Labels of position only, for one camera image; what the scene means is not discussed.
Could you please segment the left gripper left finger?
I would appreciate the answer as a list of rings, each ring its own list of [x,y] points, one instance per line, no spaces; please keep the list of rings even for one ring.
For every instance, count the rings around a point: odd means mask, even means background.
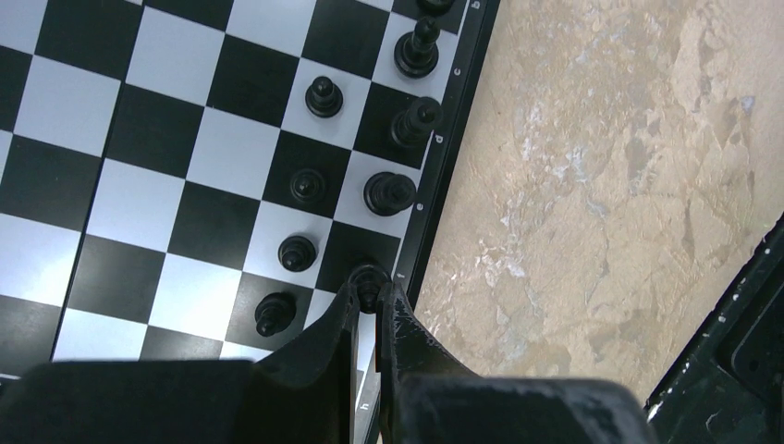
[[[1,399],[5,443],[350,443],[359,302],[325,313],[258,362],[41,364]]]

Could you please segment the black bishop on board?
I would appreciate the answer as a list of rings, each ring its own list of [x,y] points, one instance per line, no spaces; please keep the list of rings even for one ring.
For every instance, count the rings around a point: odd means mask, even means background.
[[[420,18],[413,31],[403,34],[396,42],[393,61],[398,71],[410,79],[428,76],[437,66],[437,40],[440,27],[435,18]]]

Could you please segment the black pawn on board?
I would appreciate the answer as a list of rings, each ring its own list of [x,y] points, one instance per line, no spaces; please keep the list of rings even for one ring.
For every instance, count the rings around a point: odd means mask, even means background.
[[[272,337],[286,330],[297,314],[296,298],[288,292],[273,292],[256,306],[256,331],[262,337]]]
[[[333,117],[342,108],[343,94],[330,78],[318,76],[305,92],[305,104],[317,117]]]
[[[301,204],[313,204],[321,201],[326,193],[325,177],[317,170],[303,168],[296,171],[289,182],[292,197]]]
[[[278,262],[289,272],[299,273],[310,268],[317,258],[317,251],[310,239],[292,235],[280,243]]]

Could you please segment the black queen on board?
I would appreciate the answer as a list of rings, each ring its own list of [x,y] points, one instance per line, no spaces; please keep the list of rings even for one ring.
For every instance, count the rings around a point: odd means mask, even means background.
[[[443,121],[442,105],[432,97],[420,97],[406,109],[400,111],[392,120],[390,137],[402,148],[414,148],[426,142]]]

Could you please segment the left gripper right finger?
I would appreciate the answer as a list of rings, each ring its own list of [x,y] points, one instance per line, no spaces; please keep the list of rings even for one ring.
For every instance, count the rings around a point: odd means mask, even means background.
[[[385,443],[655,443],[633,394],[586,378],[480,376],[416,318],[403,288],[379,292],[379,426]]]

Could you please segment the black white chess board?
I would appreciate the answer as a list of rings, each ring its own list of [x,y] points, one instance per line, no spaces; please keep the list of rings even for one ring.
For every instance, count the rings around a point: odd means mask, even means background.
[[[384,267],[415,294],[446,197],[496,1],[5,1],[1,5],[1,399],[59,362],[259,361],[324,314],[350,270]],[[435,69],[410,79],[396,42],[425,16]],[[318,76],[342,91],[313,115]],[[426,142],[393,118],[444,110]],[[299,203],[292,175],[326,193]],[[376,173],[411,207],[378,216]],[[292,235],[317,258],[287,271]],[[297,314],[272,337],[273,292]]]

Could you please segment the black bishop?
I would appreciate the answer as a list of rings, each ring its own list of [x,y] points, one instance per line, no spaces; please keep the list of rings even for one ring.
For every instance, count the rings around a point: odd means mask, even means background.
[[[428,76],[437,66],[437,40],[440,27],[435,18],[420,18],[413,31],[403,34],[396,42],[393,61],[398,71],[410,79]]]
[[[375,262],[354,266],[348,278],[348,282],[355,287],[360,310],[368,315],[376,313],[381,288],[390,281],[387,270]]]

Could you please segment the black chess king piece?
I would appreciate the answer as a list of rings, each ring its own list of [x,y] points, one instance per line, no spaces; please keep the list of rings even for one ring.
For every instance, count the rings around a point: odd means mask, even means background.
[[[416,194],[412,179],[392,172],[374,174],[363,188],[365,205],[378,216],[394,216],[406,210],[413,205]]]

